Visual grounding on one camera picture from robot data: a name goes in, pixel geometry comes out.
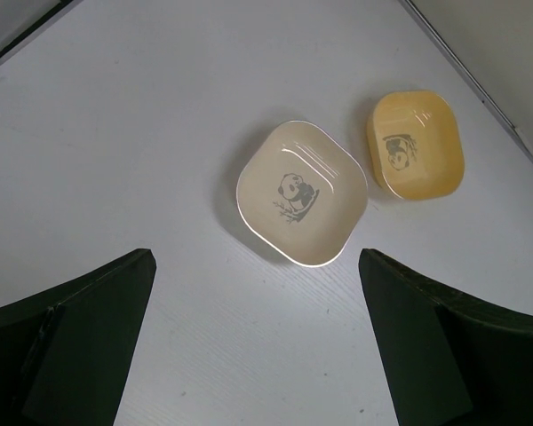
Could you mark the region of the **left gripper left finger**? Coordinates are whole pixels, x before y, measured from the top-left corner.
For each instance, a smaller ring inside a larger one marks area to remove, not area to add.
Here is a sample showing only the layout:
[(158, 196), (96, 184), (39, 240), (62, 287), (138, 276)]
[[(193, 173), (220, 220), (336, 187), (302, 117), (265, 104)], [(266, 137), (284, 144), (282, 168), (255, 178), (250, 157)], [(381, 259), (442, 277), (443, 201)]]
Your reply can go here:
[(0, 307), (0, 425), (112, 425), (156, 273), (137, 248)]

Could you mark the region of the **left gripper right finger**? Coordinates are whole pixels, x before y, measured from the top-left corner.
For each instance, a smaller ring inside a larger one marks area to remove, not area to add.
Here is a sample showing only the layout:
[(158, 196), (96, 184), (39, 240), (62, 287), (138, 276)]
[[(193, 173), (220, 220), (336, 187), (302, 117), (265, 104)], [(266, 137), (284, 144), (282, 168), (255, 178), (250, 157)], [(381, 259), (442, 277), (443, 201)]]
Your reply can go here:
[(362, 291), (400, 425), (533, 425), (533, 316), (373, 249)]

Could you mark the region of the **yellow panda plate back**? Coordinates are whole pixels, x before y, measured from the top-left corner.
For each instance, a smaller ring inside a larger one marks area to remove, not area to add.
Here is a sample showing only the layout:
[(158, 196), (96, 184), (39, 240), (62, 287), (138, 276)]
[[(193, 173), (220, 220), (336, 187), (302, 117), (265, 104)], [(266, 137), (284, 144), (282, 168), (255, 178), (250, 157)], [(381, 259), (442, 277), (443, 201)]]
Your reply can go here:
[(456, 117), (433, 91), (396, 91), (372, 109), (366, 133), (379, 186), (406, 201), (454, 193), (465, 173)]

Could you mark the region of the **cream panda plate front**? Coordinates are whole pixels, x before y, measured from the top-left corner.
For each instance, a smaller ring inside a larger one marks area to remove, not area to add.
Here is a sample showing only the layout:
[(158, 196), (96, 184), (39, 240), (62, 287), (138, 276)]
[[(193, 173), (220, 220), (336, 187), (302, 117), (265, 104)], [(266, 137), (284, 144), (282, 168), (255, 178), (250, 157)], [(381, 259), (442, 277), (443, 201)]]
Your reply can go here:
[(369, 204), (356, 159), (317, 125), (275, 127), (242, 170), (236, 205), (246, 226), (292, 263), (322, 267), (344, 250)]

